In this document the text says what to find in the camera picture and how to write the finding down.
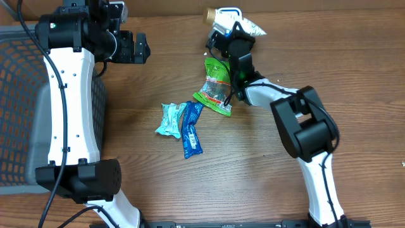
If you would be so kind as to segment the blue snack packet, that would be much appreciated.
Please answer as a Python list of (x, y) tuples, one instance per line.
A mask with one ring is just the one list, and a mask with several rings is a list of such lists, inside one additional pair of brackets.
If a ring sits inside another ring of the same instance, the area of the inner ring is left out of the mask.
[(201, 143), (197, 136), (195, 127), (203, 108), (204, 105), (200, 102), (186, 102), (181, 127), (185, 159), (203, 153), (203, 149), (201, 147)]

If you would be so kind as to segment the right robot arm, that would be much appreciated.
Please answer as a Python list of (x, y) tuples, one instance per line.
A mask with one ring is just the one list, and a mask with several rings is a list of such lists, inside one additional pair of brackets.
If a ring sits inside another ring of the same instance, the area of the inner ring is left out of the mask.
[(286, 152), (302, 170), (314, 227), (344, 227), (332, 172), (332, 154), (340, 141), (337, 124), (311, 86), (288, 89), (271, 83), (255, 70), (251, 49), (255, 38), (234, 23), (230, 33), (215, 32), (211, 45), (228, 59), (231, 96), (273, 114)]

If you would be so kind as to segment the white cosmetic tube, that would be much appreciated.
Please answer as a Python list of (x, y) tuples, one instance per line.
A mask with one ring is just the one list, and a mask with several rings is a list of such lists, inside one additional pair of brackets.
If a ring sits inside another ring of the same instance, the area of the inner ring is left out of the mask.
[(266, 35), (266, 32), (261, 27), (243, 16), (237, 18), (236, 16), (221, 14), (214, 8), (206, 8), (204, 10), (203, 23), (221, 32), (223, 35), (228, 35), (231, 32), (235, 22), (240, 22), (242, 28), (253, 37)]

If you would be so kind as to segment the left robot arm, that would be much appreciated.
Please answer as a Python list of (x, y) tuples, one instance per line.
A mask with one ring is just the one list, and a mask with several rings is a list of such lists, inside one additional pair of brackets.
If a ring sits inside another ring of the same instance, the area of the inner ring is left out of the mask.
[(48, 163), (36, 182), (94, 210), (107, 227), (146, 226), (121, 189), (118, 160), (101, 159), (93, 124), (95, 64), (143, 64), (150, 54), (145, 34), (120, 28), (127, 14), (122, 1), (65, 1), (35, 28), (51, 92)]

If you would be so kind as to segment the teal snack packet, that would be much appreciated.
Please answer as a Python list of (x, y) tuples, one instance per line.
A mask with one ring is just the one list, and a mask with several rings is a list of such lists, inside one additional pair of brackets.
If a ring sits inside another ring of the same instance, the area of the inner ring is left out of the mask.
[(181, 136), (179, 130), (179, 121), (186, 107), (186, 103), (162, 104), (163, 116), (161, 125), (155, 130), (155, 133), (163, 136), (173, 136), (179, 139)]

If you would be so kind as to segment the green snack bag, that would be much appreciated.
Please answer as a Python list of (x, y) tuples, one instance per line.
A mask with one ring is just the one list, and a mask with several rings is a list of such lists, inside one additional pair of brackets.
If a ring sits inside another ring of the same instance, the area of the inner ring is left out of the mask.
[(203, 105), (211, 108), (222, 115), (230, 117), (232, 114), (232, 105), (225, 106), (225, 100), (230, 94), (230, 78), (226, 67), (226, 62), (219, 62), (215, 58), (206, 58), (204, 66), (206, 69), (206, 80), (202, 88), (193, 94), (193, 97)]

